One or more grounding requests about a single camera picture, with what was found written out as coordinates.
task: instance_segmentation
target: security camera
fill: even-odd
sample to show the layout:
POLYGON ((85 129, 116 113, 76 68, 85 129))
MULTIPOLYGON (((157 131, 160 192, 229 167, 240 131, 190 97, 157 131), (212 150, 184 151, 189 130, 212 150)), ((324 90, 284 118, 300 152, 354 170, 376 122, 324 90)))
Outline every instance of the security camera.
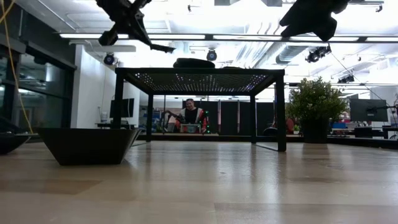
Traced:
POLYGON ((210 49, 209 52, 207 53, 207 60, 208 61, 215 61, 217 59, 217 53, 215 49, 210 49))
POLYGON ((118 59, 114 56, 113 53, 107 53, 105 58, 104 58, 104 63, 105 65, 116 65, 118 62, 118 59))

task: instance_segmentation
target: man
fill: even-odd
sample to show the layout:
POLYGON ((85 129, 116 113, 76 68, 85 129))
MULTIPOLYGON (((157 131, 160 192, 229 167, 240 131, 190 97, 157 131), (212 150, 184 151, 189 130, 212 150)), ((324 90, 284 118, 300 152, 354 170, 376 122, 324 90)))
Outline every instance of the man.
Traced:
POLYGON ((185 109, 181 110, 180 115, 184 117, 187 124, 198 124, 199 121, 202 121, 201 132, 204 133, 206 131, 204 113, 205 111, 203 109, 195 107, 193 99, 187 99, 185 102, 185 109))

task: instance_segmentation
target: potted plant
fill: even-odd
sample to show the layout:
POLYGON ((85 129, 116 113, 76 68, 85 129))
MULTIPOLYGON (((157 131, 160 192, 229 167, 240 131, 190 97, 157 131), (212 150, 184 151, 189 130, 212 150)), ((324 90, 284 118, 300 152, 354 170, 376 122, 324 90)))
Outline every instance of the potted plant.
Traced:
POLYGON ((330 119, 338 119, 347 109, 341 92, 322 78, 304 78, 297 89, 290 91, 288 116, 300 120, 305 143, 326 143, 330 119))
POLYGON ((293 127, 293 134, 299 134, 299 132, 300 132, 300 127, 296 124, 296 125, 293 127))

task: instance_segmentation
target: perforated tabletop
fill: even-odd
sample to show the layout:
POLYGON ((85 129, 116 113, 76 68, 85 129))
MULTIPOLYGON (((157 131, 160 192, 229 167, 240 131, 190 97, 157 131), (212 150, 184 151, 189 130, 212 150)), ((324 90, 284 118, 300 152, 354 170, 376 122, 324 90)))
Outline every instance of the perforated tabletop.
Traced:
POLYGON ((153 95, 242 95, 260 93, 284 70, 239 68, 117 68, 125 80, 153 95))

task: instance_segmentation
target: cable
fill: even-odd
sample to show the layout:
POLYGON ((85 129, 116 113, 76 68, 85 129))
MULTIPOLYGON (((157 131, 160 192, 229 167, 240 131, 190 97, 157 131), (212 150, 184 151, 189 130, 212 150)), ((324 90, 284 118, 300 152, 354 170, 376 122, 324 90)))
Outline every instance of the cable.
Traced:
MULTIPOLYGON (((359 80, 358 78, 356 78, 356 76, 355 76, 352 72, 350 72, 350 71, 343 65, 343 63, 340 62, 340 60, 338 60, 338 58, 334 55, 333 52, 331 52, 331 54, 332 54, 332 56, 337 60, 337 62, 340 63, 340 65, 343 66, 343 68, 344 68, 350 75, 352 75, 357 81, 359 81, 360 83, 362 83, 361 80, 359 80)), ((377 94, 376 94, 375 92, 373 92, 369 87, 367 87, 366 84, 364 84, 364 86, 365 86, 371 93, 373 93, 375 96, 377 96, 380 100, 383 100, 379 95, 377 95, 377 94)), ((392 112, 392 108, 390 108, 390 110, 391 110, 391 113, 392 113, 392 117, 394 118, 394 122, 395 122, 395 124, 396 124, 397 121, 396 121, 396 118, 394 117, 394 112, 392 112)))
POLYGON ((8 26, 7 26, 7 19, 6 19, 6 16, 7 16, 8 12, 11 10, 11 7, 14 5, 14 2, 15 2, 15 0, 13 0, 13 1, 11 2, 11 4, 10 4, 10 6, 8 7, 7 11, 5 11, 5 10, 4 10, 4 1, 2 0, 1 7, 2 7, 3 16, 2 16, 2 18, 0 19, 0 23, 2 22, 2 20, 4 20, 4 27, 5 27, 5 29, 6 29, 6 40, 7 40, 7 45, 8 45, 8 53, 9 53, 10 60, 11 60, 11 68, 12 68, 12 74, 14 75, 15 87, 16 87, 17 90, 18 90, 19 102, 21 103, 22 111, 24 112, 24 116, 25 116, 27 125, 28 125, 28 127, 29 127, 30 133, 33 134, 32 125, 30 124, 29 118, 27 117, 26 110, 25 110, 25 106, 24 106, 24 103, 22 102, 22 96, 21 96, 21 94, 19 93, 19 84, 18 84, 18 79, 17 79, 16 72, 15 72, 14 61, 13 61, 13 59, 12 59, 12 50, 11 50, 11 44, 10 44, 10 39, 9 39, 9 34, 8 34, 8 26))

